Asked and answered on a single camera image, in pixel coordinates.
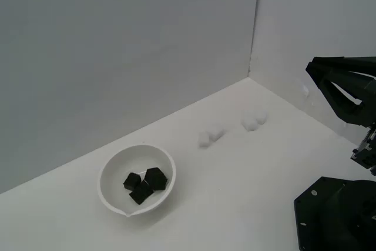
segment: white backdrop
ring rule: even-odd
[[[0,6],[0,193],[247,76],[256,0]]]
[[[339,120],[305,68],[315,56],[375,56],[374,4],[375,0],[258,0],[250,77],[359,142],[366,129]]]

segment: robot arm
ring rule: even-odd
[[[376,175],[376,57],[315,57],[306,71],[340,119],[370,128],[351,159]],[[337,86],[361,103],[348,99]]]

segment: white table surface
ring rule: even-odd
[[[253,105],[269,118],[240,125]],[[208,149],[198,133],[227,133]],[[100,167],[133,143],[165,148],[177,167],[164,204],[131,218],[96,193]],[[0,195],[0,250],[298,250],[293,200],[320,176],[372,179],[354,144],[250,79]]]

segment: white bowl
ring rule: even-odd
[[[168,178],[166,190],[154,192],[138,205],[129,196],[130,191],[124,188],[123,182],[131,172],[138,173],[143,179],[146,170],[153,167],[158,167]],[[175,163],[165,150],[145,144],[130,146],[109,159],[100,170],[98,195],[108,209],[130,217],[158,207],[170,194],[175,178]]]

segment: black cube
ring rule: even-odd
[[[144,180],[132,191],[129,196],[140,205],[144,202],[151,194],[153,194],[153,189]]]
[[[123,185],[125,189],[134,190],[141,183],[141,177],[137,173],[130,173]]]
[[[167,177],[159,168],[150,168],[146,171],[144,180],[153,190],[165,190]]]

